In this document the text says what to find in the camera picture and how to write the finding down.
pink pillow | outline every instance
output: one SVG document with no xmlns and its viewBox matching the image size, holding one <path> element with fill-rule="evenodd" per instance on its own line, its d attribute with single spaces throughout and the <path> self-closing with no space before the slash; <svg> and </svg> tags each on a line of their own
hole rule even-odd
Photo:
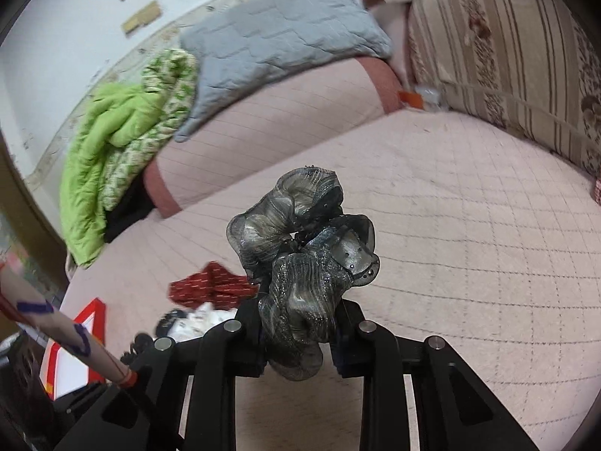
<svg viewBox="0 0 601 451">
<path fill-rule="evenodd" d="M 370 12 L 393 41 L 394 50 L 393 56 L 388 60 L 389 66 L 404 89 L 413 89 L 415 78 L 409 55 L 409 4 L 383 3 L 371 8 Z"/>
</svg>

black fabric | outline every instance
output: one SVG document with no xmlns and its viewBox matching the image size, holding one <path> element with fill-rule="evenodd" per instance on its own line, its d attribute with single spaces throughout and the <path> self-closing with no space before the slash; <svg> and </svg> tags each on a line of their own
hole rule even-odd
<svg viewBox="0 0 601 451">
<path fill-rule="evenodd" d="M 104 212 L 106 215 L 104 242 L 114 241 L 125 229 L 146 218 L 152 209 L 154 203 L 146 192 L 142 172 L 131 182 L 115 209 L 112 212 Z"/>
</svg>

sparkly gray fabric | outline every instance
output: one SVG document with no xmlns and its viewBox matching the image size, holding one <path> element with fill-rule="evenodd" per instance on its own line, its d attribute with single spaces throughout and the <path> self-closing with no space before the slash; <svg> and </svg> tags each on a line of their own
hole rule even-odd
<svg viewBox="0 0 601 451">
<path fill-rule="evenodd" d="M 372 282 L 380 269 L 371 220 L 343 215 L 342 200 L 335 172 L 300 168 L 227 227 L 248 279 L 269 285 L 259 301 L 267 357 L 290 380 L 319 371 L 319 343 L 335 333 L 343 293 Z"/>
</svg>

red frame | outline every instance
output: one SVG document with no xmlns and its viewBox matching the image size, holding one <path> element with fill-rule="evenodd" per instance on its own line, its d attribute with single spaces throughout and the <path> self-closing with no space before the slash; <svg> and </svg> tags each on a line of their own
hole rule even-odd
<svg viewBox="0 0 601 451">
<path fill-rule="evenodd" d="M 92 336 L 94 336 L 101 344 L 104 345 L 104 328 L 106 323 L 106 305 L 98 298 L 94 298 L 88 306 L 83 309 L 73 321 L 76 324 L 83 324 L 86 319 L 94 314 L 94 322 L 92 324 Z M 51 399 L 54 399 L 54 387 L 56 378 L 56 358 L 58 356 L 58 350 L 61 348 L 54 341 L 50 345 L 50 352 L 48 355 L 48 370 L 46 372 L 46 393 Z M 100 382 L 104 383 L 106 380 L 103 376 L 100 376 L 94 370 L 88 367 L 88 383 Z"/>
</svg>

lime green cloth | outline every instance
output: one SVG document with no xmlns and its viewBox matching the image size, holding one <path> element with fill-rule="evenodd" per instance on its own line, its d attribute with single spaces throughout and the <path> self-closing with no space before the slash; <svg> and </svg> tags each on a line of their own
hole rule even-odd
<svg viewBox="0 0 601 451">
<path fill-rule="evenodd" d="M 177 108 L 178 120 L 168 113 L 173 109 L 172 102 L 180 102 L 179 77 L 182 76 L 187 87 L 190 80 L 195 83 L 196 72 L 193 56 L 181 49 L 169 49 L 143 71 L 142 85 L 109 83 L 98 89 L 68 152 L 61 181 L 62 233 L 78 265 L 92 263 L 104 245 L 106 219 L 101 193 L 107 169 L 113 170 L 119 158 L 128 157 L 128 148 L 139 142 L 139 138 L 157 127 L 163 130 L 166 119 L 171 119 L 171 135 L 176 131 L 187 117 L 185 106 Z M 193 92 L 194 89 L 191 97 L 185 96 L 184 102 L 191 105 Z M 166 112 L 167 104 L 171 105 Z M 146 162 L 169 136 L 163 130 L 161 137 L 163 141 L 154 143 L 156 150 L 145 156 Z M 119 182 L 119 192 L 114 195 L 122 195 L 129 184 Z"/>
</svg>

